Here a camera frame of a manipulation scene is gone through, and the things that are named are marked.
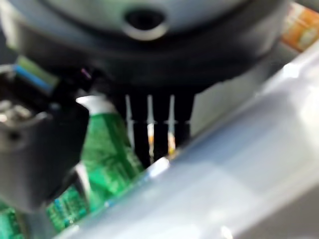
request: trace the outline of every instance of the robotic arm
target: robotic arm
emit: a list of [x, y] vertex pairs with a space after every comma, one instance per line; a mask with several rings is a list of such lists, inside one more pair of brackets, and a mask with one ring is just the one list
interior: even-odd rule
[[[267, 55], [288, 3], [2, 0], [8, 45], [45, 74], [30, 74], [30, 65], [1, 68], [0, 198], [33, 212], [70, 184], [89, 117], [75, 103], [80, 89], [107, 94], [123, 117], [130, 96], [135, 150], [145, 167], [147, 96], [152, 95], [155, 154], [164, 156], [170, 96], [176, 97], [175, 134], [182, 142], [189, 137], [195, 94]], [[90, 77], [82, 69], [89, 69]]]

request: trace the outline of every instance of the orange package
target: orange package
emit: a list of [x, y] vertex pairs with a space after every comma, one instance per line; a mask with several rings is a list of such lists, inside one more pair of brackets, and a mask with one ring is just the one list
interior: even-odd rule
[[303, 52], [319, 39], [319, 13], [293, 3], [286, 18], [283, 42]]

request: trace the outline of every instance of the green bottle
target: green bottle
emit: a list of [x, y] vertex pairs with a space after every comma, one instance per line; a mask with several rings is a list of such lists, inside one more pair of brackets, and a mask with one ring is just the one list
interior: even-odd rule
[[77, 102], [90, 111], [81, 159], [89, 175], [94, 211], [128, 190], [143, 167], [131, 148], [121, 116], [110, 102], [100, 96], [81, 97]]
[[0, 202], [0, 239], [26, 238], [19, 225], [16, 211]]
[[[99, 96], [77, 99], [90, 111], [90, 121], [82, 149], [89, 183], [91, 212], [108, 205], [134, 184], [143, 167], [131, 148], [125, 124], [114, 106]], [[47, 209], [55, 229], [61, 232], [88, 214], [85, 200], [69, 188]]]

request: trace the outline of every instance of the gray surface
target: gray surface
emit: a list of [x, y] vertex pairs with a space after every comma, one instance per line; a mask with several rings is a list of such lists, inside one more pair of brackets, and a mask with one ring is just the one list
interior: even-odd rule
[[319, 239], [319, 43], [61, 239]]
[[298, 55], [280, 43], [252, 70], [231, 81], [215, 85], [196, 98], [191, 120], [192, 134], [197, 134], [231, 109], [250, 98], [262, 83]]
[[166, 16], [168, 31], [203, 24], [247, 0], [46, 0], [60, 11], [100, 30], [123, 32], [125, 14], [131, 9], [156, 9]]
[[319, 11], [319, 0], [297, 0], [296, 2], [313, 10]]

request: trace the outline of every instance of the black plastic housing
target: black plastic housing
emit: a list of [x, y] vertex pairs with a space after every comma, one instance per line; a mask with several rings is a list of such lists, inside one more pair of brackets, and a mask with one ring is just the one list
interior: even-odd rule
[[45, 99], [10, 70], [0, 70], [0, 101], [34, 112], [23, 123], [0, 122], [0, 199], [22, 212], [36, 212], [72, 182], [80, 161], [89, 112], [76, 102]]
[[84, 27], [39, 0], [3, 0], [0, 7], [10, 46], [46, 69], [89, 65], [126, 86], [205, 88], [271, 51], [289, 2], [250, 0], [197, 29], [151, 42]]

